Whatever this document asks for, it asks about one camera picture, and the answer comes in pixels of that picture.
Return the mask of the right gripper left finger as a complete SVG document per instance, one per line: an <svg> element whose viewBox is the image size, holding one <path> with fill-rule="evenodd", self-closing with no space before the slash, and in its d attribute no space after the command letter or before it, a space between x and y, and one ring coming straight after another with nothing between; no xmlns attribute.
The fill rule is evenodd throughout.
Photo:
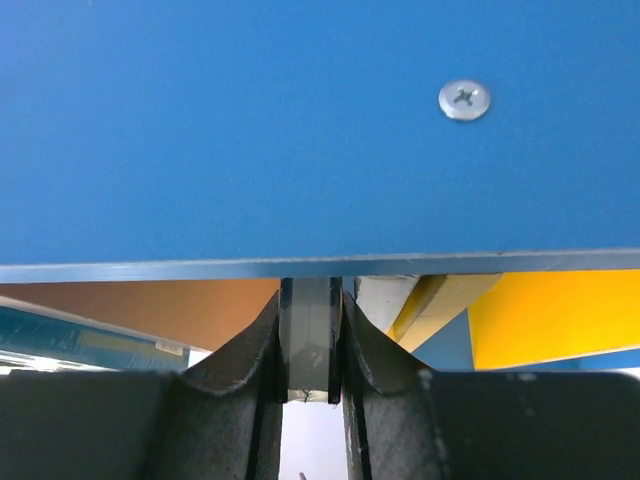
<svg viewBox="0 0 640 480"><path fill-rule="evenodd" d="M182 373L13 373L1 382L5 479L274 479L279 303Z"/></svg>

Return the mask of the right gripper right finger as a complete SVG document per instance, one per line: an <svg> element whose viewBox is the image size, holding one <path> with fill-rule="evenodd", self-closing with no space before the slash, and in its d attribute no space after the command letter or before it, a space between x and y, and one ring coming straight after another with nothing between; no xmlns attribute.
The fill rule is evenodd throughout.
<svg viewBox="0 0 640 480"><path fill-rule="evenodd" d="M607 372L447 372L350 296L341 332L352 479L635 479L639 383Z"/></svg>

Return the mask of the grey letter G book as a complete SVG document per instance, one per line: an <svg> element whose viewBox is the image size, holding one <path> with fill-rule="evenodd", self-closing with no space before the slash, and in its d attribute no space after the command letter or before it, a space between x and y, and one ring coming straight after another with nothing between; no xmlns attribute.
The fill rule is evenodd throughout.
<svg viewBox="0 0 640 480"><path fill-rule="evenodd" d="M358 276L356 303L383 333L387 333L419 280L415 275Z"/></svg>

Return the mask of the black Moon and Sixpence book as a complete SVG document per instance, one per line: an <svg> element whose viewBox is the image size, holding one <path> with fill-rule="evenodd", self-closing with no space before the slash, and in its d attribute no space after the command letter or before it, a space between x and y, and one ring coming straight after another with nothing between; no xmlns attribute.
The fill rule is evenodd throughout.
<svg viewBox="0 0 640 480"><path fill-rule="evenodd" d="M281 281L277 377L280 402L340 402L342 304L339 277Z"/></svg>

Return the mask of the teal ocean cover book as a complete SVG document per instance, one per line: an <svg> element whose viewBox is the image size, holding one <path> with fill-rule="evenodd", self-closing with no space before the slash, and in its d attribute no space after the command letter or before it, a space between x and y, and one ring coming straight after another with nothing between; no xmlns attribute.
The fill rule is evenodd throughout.
<svg viewBox="0 0 640 480"><path fill-rule="evenodd" d="M191 349L165 339L3 297L1 372L183 371Z"/></svg>

